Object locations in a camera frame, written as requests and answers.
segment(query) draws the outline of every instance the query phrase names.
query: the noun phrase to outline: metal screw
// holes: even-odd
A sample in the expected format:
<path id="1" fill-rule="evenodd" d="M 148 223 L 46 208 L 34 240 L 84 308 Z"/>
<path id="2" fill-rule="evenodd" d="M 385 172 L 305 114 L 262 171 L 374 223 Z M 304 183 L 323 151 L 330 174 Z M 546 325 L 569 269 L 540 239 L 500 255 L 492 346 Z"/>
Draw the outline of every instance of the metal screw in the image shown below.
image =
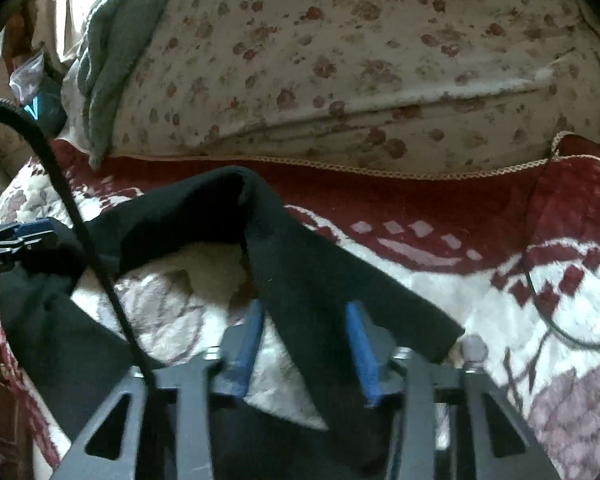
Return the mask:
<path id="1" fill-rule="evenodd" d="M 410 359 L 412 353 L 413 350 L 411 350 L 411 348 L 407 348 L 406 346 L 398 346 L 398 348 L 395 349 L 394 359 Z"/>
<path id="2" fill-rule="evenodd" d="M 207 361 L 215 361 L 220 358 L 220 347 L 219 346 L 211 346 L 206 349 L 204 359 Z"/>

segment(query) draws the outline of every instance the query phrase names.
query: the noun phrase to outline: fleece blanket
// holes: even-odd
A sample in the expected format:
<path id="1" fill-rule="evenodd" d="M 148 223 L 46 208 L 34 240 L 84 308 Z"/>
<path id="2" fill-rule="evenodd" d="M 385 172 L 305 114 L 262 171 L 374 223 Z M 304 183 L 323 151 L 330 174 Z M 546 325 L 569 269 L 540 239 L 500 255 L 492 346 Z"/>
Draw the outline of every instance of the fleece blanket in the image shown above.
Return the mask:
<path id="1" fill-rule="evenodd" d="M 600 352 L 573 348 L 547 329 L 520 264 L 529 243 L 539 304 L 573 335 L 600 340 L 600 148 L 573 135 L 555 145 L 558 156 L 548 166 L 539 161 L 439 178 L 267 158 L 239 163 L 273 186 L 307 229 L 378 267 L 479 336 L 484 367 L 526 418 L 561 477 L 594 480 L 600 479 Z M 88 219 L 155 187 L 237 163 L 121 157 L 106 160 L 95 173 L 87 156 L 68 143 L 55 146 Z M 40 216 L 68 222 L 32 161 L 1 197 L 0 222 Z M 193 244 L 120 277 L 116 289 L 150 356 L 182 362 L 218 342 L 254 294 L 241 258 L 238 245 Z M 89 271 L 72 298 L 100 324 L 119 331 Z M 70 441 L 18 366 L 1 328 L 0 348 L 36 442 L 57 465 Z M 449 359 L 461 364 L 462 354 L 454 348 Z M 248 402 L 299 424 L 325 427 L 271 323 Z"/>
<path id="2" fill-rule="evenodd" d="M 78 58 L 82 120 L 97 167 L 111 144 L 126 80 L 154 33 L 167 0 L 103 0 L 92 11 Z"/>

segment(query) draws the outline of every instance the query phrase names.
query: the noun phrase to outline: triangular cutout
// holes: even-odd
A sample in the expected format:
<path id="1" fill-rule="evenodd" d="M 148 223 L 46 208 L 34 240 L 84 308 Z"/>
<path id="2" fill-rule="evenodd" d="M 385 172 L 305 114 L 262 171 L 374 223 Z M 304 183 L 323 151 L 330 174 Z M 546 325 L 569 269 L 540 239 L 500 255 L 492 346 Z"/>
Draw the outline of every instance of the triangular cutout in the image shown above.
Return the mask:
<path id="1" fill-rule="evenodd" d="M 503 458 L 523 454 L 526 451 L 525 442 L 498 403 L 489 394 L 482 394 L 482 402 L 487 416 L 493 455 L 496 458 Z"/>
<path id="2" fill-rule="evenodd" d="M 101 424 L 96 433 L 85 447 L 85 452 L 91 456 L 117 460 L 122 452 L 122 437 L 125 434 L 126 414 L 131 404 L 131 395 L 120 397 L 115 408 Z"/>

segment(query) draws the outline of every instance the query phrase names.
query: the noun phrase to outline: black fabric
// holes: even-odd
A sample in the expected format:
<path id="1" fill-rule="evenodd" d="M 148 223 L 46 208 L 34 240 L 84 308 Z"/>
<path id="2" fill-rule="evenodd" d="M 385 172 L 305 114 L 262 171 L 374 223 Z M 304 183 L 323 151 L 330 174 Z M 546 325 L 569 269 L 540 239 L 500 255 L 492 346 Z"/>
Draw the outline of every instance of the black fabric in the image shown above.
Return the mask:
<path id="1" fill-rule="evenodd" d="M 195 241 L 246 248 L 258 297 L 316 408 L 357 465 L 382 455 L 377 415 L 364 406 L 344 332 L 361 301 L 400 346 L 440 361 L 462 329 L 385 273 L 314 234 L 256 174 L 222 168 L 147 193 L 87 222 L 113 276 Z M 70 300 L 85 263 L 59 222 L 58 246 L 0 276 L 2 324 L 14 355 L 73 439 L 132 365 L 126 342 Z"/>

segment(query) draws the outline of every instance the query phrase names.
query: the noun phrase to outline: red and white blanket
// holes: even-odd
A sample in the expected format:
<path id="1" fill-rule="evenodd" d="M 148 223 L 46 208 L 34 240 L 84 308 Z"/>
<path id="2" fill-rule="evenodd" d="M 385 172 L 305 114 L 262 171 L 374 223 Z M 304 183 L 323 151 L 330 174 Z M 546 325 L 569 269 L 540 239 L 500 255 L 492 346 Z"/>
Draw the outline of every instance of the red and white blanket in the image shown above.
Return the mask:
<path id="1" fill-rule="evenodd" d="M 557 155 L 493 173 L 405 176 L 274 159 L 150 161 L 110 158 L 93 173 L 63 141 L 54 149 L 86 219 L 155 187 L 226 164 L 266 179 L 308 229 L 368 261 L 458 320 L 486 343 L 484 365 L 528 420 L 568 480 L 600 475 L 600 352 L 558 339 L 530 300 L 525 247 L 539 308 L 581 339 L 600 340 L 600 148 L 557 139 Z M 53 216 L 69 223 L 39 163 L 0 198 L 0 223 Z M 237 246 L 194 244 L 134 270 L 116 288 L 141 345 L 176 363 L 217 343 L 250 280 Z M 74 301 L 117 331 L 90 272 Z M 3 359 L 34 436 L 55 466 L 69 442 L 0 330 Z M 450 359 L 458 362 L 455 350 Z M 324 423 L 267 324 L 248 402 L 315 428 Z"/>

